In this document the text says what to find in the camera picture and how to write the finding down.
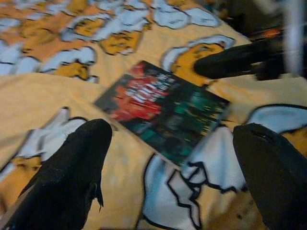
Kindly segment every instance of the book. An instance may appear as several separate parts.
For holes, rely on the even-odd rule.
[[[141,61],[94,104],[180,168],[218,125],[229,102]]]

